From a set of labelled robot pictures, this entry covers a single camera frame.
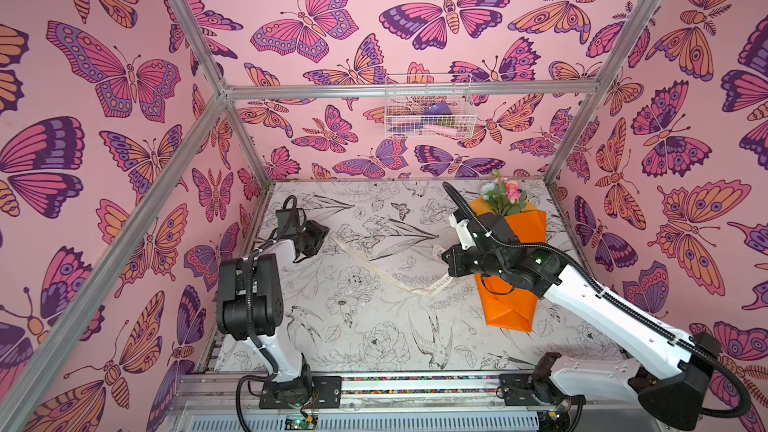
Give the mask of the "white fake flower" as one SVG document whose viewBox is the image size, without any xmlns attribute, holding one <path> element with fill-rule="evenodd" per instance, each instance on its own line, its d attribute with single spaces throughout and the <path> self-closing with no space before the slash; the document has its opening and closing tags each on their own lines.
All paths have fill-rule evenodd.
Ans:
<svg viewBox="0 0 768 432">
<path fill-rule="evenodd" d="M 491 177 L 492 180 L 482 186 L 480 196 L 494 212 L 502 212 L 508 200 L 506 185 L 499 171 L 493 171 Z"/>
</svg>

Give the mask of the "orange wrapping paper sheet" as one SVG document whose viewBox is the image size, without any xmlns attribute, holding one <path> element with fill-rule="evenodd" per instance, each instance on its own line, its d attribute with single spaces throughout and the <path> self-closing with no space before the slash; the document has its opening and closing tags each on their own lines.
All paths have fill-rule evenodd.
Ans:
<svg viewBox="0 0 768 432">
<path fill-rule="evenodd" d="M 477 198 L 469 203 L 480 219 L 496 219 L 493 230 L 499 235 L 514 232 L 521 243 L 544 242 L 546 240 L 547 214 L 528 203 L 521 213 L 504 217 L 496 215 L 491 207 Z M 513 277 L 519 268 L 517 260 L 523 257 L 523 249 L 504 248 L 493 252 L 493 259 L 503 258 L 505 265 L 495 270 L 495 275 L 476 275 L 486 324 L 492 327 L 530 333 L 532 331 L 538 298 L 523 289 L 523 279 Z"/>
</svg>

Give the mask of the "pink fake rose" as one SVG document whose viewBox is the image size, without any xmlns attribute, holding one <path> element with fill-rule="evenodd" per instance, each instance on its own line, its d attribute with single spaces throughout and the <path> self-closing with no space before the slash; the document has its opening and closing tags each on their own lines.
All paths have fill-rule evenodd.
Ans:
<svg viewBox="0 0 768 432">
<path fill-rule="evenodd" d="M 503 208 L 504 216 L 521 213 L 526 207 L 526 195 L 519 184 L 512 180 L 504 182 L 504 191 L 507 204 Z"/>
</svg>

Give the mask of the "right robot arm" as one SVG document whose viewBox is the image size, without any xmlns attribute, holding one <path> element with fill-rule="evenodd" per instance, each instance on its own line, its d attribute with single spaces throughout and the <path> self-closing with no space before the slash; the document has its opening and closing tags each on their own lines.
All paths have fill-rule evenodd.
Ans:
<svg viewBox="0 0 768 432">
<path fill-rule="evenodd" d="M 545 242 L 520 242 L 504 218 L 479 216 L 450 183 L 442 187 L 457 207 L 449 222 L 459 242 L 442 254 L 449 276 L 499 278 L 512 291 L 577 315 L 629 355 L 578 366 L 548 353 L 528 379 L 537 401 L 611 398 L 637 404 L 679 431 L 694 430 L 702 416 L 734 419 L 751 411 L 748 388 L 720 361 L 712 334 L 690 335 L 662 322 L 603 286 L 567 253 Z"/>
</svg>

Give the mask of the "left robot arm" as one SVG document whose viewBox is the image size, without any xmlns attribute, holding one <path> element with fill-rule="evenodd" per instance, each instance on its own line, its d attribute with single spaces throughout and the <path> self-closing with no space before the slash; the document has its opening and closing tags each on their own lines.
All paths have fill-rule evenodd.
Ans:
<svg viewBox="0 0 768 432">
<path fill-rule="evenodd" d="M 267 370 L 262 381 L 284 386 L 302 380 L 310 385 L 309 365 L 283 324 L 280 274 L 283 267 L 316 256 L 329 228 L 308 219 L 294 195 L 287 197 L 276 217 L 277 226 L 267 239 L 219 266 L 217 327 L 259 353 Z"/>
</svg>

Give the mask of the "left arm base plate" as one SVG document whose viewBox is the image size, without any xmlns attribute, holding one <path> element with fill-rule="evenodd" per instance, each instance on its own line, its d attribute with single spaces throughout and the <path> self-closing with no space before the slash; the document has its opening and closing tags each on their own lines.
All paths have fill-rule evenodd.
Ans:
<svg viewBox="0 0 768 432">
<path fill-rule="evenodd" d="M 338 409 L 341 404 L 342 378 L 319 376 L 297 378 L 289 382 L 267 382 L 261 393 L 262 410 Z"/>
</svg>

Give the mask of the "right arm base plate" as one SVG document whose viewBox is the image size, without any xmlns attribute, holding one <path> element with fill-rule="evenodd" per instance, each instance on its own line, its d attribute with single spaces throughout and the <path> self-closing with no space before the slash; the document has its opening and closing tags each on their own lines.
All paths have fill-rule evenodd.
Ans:
<svg viewBox="0 0 768 432">
<path fill-rule="evenodd" d="M 586 403 L 583 396 L 566 395 L 548 376 L 515 372 L 501 374 L 499 381 L 496 396 L 502 399 L 506 406 L 570 408 Z"/>
</svg>

